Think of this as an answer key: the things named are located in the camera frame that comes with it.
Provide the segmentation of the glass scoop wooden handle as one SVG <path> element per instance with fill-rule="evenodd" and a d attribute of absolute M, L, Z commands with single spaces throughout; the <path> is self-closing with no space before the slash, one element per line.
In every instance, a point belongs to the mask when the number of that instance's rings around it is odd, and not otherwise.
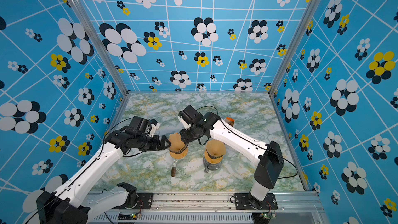
<path fill-rule="evenodd" d="M 176 166 L 177 166 L 177 160 L 174 160 L 172 162 L 172 167 L 171 167 L 171 177 L 176 176 Z"/>

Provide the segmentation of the wooden ring dripper holder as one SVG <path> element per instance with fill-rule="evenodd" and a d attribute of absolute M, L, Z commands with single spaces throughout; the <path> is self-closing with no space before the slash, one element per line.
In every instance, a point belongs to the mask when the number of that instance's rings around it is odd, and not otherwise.
<path fill-rule="evenodd" d="M 223 160 L 223 156 L 213 156 L 207 151 L 204 152 L 204 161 L 209 164 L 218 164 Z"/>

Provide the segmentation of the grey ribbed glass carafe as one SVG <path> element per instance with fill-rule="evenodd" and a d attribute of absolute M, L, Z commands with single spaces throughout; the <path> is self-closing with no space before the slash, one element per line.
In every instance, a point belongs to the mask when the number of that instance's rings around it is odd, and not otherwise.
<path fill-rule="evenodd" d="M 204 173 L 207 174 L 208 172 L 219 170 L 222 166 L 222 161 L 219 163 L 210 163 L 205 158 L 203 158 L 203 165 L 205 167 Z"/>

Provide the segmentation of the grey glass dripper cone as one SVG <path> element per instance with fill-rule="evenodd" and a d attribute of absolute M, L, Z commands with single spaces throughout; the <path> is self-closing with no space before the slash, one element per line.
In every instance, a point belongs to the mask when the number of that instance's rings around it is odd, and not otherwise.
<path fill-rule="evenodd" d="M 168 151 L 169 151 L 169 153 L 171 154 L 171 153 L 174 153 L 174 154 L 181 154 L 182 156 L 183 155 L 187 155 L 187 153 L 188 153 L 188 147 L 187 146 L 185 146 L 185 147 L 183 147 L 182 149 L 180 149 L 180 150 L 172 150 L 172 149 L 170 149 L 170 148 L 168 148 Z"/>

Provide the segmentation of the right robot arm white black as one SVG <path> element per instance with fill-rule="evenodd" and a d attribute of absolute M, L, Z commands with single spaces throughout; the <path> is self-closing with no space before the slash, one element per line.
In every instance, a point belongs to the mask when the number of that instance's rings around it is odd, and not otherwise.
<path fill-rule="evenodd" d="M 280 145 L 271 141 L 258 141 L 229 125 L 219 115 L 207 112 L 202 114 L 188 105 L 178 114 L 184 128 L 179 132 L 185 144 L 199 140 L 203 136 L 223 142 L 244 155 L 256 167 L 255 182 L 248 194 L 251 205 L 260 205 L 269 191 L 274 189 L 285 165 Z"/>

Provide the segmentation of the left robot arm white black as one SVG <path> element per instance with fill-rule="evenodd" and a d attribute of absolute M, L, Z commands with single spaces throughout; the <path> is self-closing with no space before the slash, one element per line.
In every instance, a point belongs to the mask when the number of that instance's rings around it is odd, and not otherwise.
<path fill-rule="evenodd" d="M 107 134 L 98 152 L 74 176 L 37 198 L 37 212 L 32 217 L 40 224 L 86 224 L 117 206 L 141 207 L 136 187 L 128 183 L 119 183 L 89 200 L 86 196 L 105 172 L 131 149 L 147 152 L 171 147 L 166 136 L 155 134 L 159 126 L 154 119 L 134 116 L 129 125 Z"/>

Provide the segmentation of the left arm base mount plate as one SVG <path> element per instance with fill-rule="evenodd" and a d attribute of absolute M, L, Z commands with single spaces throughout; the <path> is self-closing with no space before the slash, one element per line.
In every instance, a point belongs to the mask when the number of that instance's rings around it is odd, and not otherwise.
<path fill-rule="evenodd" d="M 134 209 L 134 210 L 147 210 L 151 209 L 154 194 L 152 192 L 138 192 L 134 197 L 128 197 L 126 202 L 113 209 Z"/>

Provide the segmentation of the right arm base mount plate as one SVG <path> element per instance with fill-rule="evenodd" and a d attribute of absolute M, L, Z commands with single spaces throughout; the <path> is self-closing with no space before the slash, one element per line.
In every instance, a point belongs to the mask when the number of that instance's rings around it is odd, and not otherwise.
<path fill-rule="evenodd" d="M 235 207 L 238 210 L 277 210 L 278 205 L 273 193 L 268 193 L 264 200 L 259 201 L 250 193 L 235 193 Z"/>

